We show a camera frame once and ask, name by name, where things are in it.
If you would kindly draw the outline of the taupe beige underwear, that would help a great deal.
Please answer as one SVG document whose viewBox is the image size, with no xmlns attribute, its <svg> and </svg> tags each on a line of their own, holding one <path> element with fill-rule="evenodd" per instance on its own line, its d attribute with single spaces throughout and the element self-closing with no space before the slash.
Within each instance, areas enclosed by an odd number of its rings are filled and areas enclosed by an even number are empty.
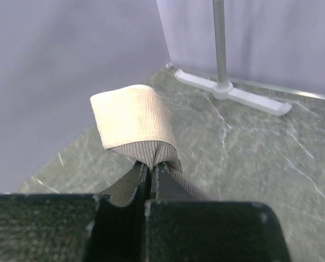
<svg viewBox="0 0 325 262">
<path fill-rule="evenodd" d="M 207 197 L 182 174 L 170 112 L 147 85 L 131 85 L 90 98 L 103 148 L 144 164 L 159 200 Z"/>
</svg>

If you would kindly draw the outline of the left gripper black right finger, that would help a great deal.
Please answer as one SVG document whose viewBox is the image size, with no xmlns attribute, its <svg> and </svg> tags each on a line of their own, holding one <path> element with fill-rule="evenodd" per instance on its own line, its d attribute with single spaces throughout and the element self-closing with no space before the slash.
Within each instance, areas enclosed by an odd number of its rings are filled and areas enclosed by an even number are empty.
<svg viewBox="0 0 325 262">
<path fill-rule="evenodd" d="M 274 211 L 266 204 L 199 201 L 165 163 L 153 171 L 157 194 L 145 207 L 145 261 L 290 261 Z"/>
</svg>

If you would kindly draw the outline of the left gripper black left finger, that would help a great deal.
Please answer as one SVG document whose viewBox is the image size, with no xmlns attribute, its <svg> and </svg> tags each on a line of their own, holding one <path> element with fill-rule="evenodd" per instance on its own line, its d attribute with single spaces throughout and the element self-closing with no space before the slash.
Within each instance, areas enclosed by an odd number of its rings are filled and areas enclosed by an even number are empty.
<svg viewBox="0 0 325 262">
<path fill-rule="evenodd" d="M 0 261 L 139 261 L 147 167 L 129 184 L 124 206 L 105 194 L 0 194 Z"/>
</svg>

